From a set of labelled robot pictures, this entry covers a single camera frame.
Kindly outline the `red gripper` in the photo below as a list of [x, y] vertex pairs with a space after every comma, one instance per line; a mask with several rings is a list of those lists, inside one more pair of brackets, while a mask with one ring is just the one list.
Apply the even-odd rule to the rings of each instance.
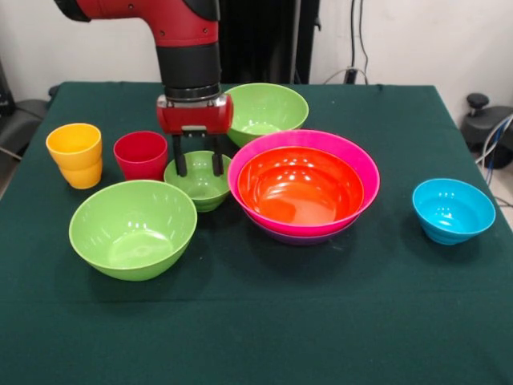
[[[156, 102], [156, 113], [163, 132], [173, 135], [176, 172], [179, 176], [186, 177], [188, 171], [181, 148], [181, 136], [226, 134], [232, 126], [234, 103], [230, 94], [187, 103], [171, 101], [165, 95], [160, 95]], [[224, 163], [218, 136], [212, 136], [212, 149], [213, 173], [221, 176], [224, 174]]]

